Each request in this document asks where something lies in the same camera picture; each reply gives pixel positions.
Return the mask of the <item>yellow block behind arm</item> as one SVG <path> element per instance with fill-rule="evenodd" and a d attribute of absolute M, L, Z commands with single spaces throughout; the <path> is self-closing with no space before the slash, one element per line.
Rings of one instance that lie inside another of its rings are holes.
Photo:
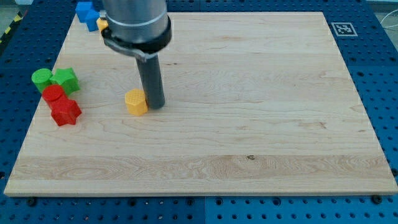
<path fill-rule="evenodd" d="M 96 20 L 96 24 L 99 31 L 102 31 L 109 26 L 107 20 L 101 17 Z"/>

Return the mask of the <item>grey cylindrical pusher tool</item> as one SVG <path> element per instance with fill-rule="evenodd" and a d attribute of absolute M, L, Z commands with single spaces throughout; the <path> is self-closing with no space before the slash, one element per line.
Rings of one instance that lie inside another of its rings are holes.
<path fill-rule="evenodd" d="M 145 62 L 136 60 L 147 105 L 150 109 L 160 109 L 165 105 L 164 89 L 158 55 Z"/>

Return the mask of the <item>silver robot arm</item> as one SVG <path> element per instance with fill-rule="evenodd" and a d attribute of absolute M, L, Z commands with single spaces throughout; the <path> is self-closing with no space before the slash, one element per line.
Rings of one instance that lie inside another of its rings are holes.
<path fill-rule="evenodd" d="M 164 0 L 103 0 L 100 18 L 104 44 L 134 57 L 150 109 L 165 105 L 158 53 L 172 39 L 172 22 Z"/>

